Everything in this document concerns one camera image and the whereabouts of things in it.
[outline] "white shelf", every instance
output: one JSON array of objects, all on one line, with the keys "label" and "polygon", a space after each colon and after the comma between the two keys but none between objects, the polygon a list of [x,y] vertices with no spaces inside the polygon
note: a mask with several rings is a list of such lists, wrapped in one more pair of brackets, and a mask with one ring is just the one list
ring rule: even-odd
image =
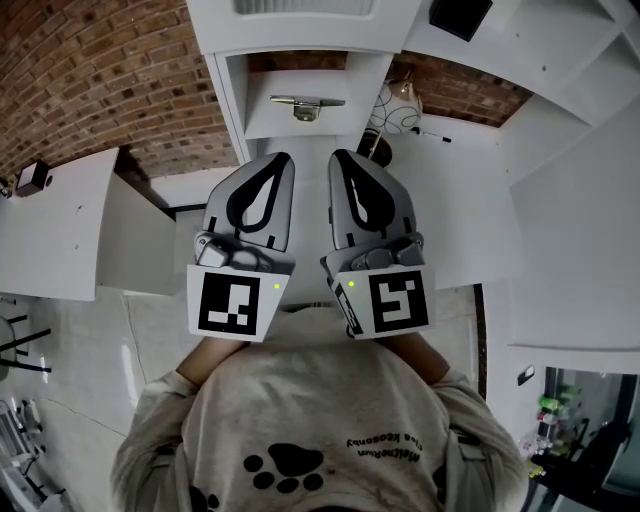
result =
[{"label": "white shelf", "polygon": [[[299,121],[293,117],[292,105],[270,101],[273,94],[332,98],[345,100],[346,105],[322,108],[315,121]],[[363,115],[363,112],[353,111],[344,71],[272,71],[249,75],[245,117],[247,139],[348,134],[356,131]]]},{"label": "white shelf", "polygon": [[621,35],[594,60],[558,101],[597,125],[640,94],[640,61]]},{"label": "white shelf", "polygon": [[505,178],[513,184],[574,144],[591,127],[542,96],[533,96],[500,130]]},{"label": "white shelf", "polygon": [[640,59],[640,17],[636,17],[629,26],[624,29],[624,35],[633,48],[636,57]]},{"label": "white shelf", "polygon": [[638,19],[638,12],[629,0],[598,0],[619,24],[625,26]]},{"label": "white shelf", "polygon": [[[405,50],[485,71],[556,102],[558,91],[572,83],[621,30],[596,0],[522,0],[508,17],[513,10],[513,3],[502,6],[503,30],[487,18],[469,43],[430,25],[421,11]],[[573,104],[562,107],[584,115]]]},{"label": "white shelf", "polygon": [[619,33],[597,0],[523,0],[504,37],[541,85],[566,83]]},{"label": "white shelf", "polygon": [[[332,135],[343,147],[357,147],[384,80],[392,53],[350,51],[344,70],[249,73],[247,54],[207,55],[222,113],[241,163],[256,157],[260,139]],[[270,97],[311,96],[344,100],[323,107],[315,121],[299,121],[293,106]]]},{"label": "white shelf", "polygon": [[325,12],[314,12],[311,2],[256,1],[251,8],[264,13],[248,15],[236,12],[234,1],[187,1],[203,54],[296,46],[400,52],[421,0],[363,2],[370,12],[363,5],[358,14],[345,14],[344,1],[324,2]]}]

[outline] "white wall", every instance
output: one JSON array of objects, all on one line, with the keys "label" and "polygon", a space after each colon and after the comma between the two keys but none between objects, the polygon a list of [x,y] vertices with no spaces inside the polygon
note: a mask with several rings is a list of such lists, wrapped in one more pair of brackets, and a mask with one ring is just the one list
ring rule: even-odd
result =
[{"label": "white wall", "polygon": [[525,253],[514,341],[640,349],[640,100],[511,193]]}]

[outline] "black chair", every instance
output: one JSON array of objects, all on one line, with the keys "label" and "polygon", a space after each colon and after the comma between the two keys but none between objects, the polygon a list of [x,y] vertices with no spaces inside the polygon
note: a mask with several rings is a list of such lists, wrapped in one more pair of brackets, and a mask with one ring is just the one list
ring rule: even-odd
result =
[{"label": "black chair", "polygon": [[11,318],[9,320],[0,317],[0,342],[4,342],[0,345],[0,382],[6,379],[9,374],[9,368],[22,368],[24,370],[31,370],[34,372],[51,373],[51,368],[44,368],[41,366],[18,362],[18,355],[26,356],[29,353],[24,350],[19,350],[17,347],[51,334],[51,329],[45,329],[44,331],[30,334],[24,338],[16,339],[12,324],[22,322],[26,319],[26,315]]}]

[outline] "person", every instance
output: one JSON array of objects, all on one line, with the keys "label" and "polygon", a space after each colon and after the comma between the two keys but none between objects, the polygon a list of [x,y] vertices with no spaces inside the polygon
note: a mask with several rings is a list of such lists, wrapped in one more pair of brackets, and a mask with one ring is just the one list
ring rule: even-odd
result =
[{"label": "person", "polygon": [[519,511],[518,449],[419,334],[353,340],[342,315],[205,338],[144,390],[111,474],[119,511]]}]

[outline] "white cabinet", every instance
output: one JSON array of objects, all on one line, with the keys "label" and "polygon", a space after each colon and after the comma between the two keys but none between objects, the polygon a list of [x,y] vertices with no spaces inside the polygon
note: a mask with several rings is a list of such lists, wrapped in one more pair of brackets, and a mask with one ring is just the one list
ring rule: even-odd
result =
[{"label": "white cabinet", "polygon": [[113,173],[117,156],[60,165],[44,190],[0,198],[0,292],[85,301],[101,285],[173,293],[175,222]]}]

